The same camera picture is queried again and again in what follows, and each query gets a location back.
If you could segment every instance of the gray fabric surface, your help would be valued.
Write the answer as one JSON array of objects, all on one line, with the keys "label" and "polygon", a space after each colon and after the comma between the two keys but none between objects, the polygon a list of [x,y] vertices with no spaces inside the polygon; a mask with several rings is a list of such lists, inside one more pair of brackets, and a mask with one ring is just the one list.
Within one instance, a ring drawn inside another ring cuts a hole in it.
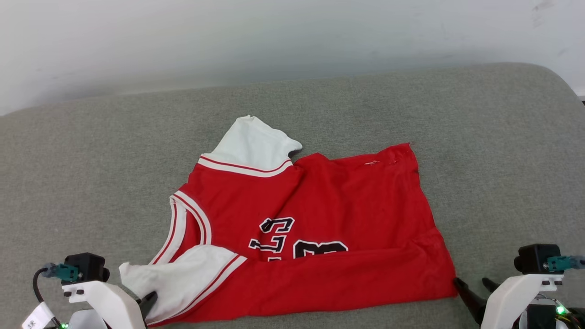
[{"label": "gray fabric surface", "polygon": [[[44,263],[93,252],[111,283],[166,239],[168,197],[235,118],[252,114],[300,141],[294,159],[377,152],[411,142],[422,188],[458,275],[517,275],[518,247],[585,253],[585,108],[556,74],[526,64],[253,84],[93,98],[0,118],[3,328],[36,305]],[[68,320],[56,280],[40,289]],[[567,273],[565,305],[585,305],[585,273]],[[473,328],[460,299],[173,328]]]}]

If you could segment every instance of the red basketball jersey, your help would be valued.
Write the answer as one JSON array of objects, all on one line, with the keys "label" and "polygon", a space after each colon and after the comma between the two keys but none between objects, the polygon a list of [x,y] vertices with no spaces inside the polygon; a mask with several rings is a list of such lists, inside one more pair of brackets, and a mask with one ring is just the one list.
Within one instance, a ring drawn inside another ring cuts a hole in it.
[{"label": "red basketball jersey", "polygon": [[336,311],[455,296],[455,269],[408,144],[329,160],[239,118],[171,196],[149,265],[120,267],[147,323]]}]

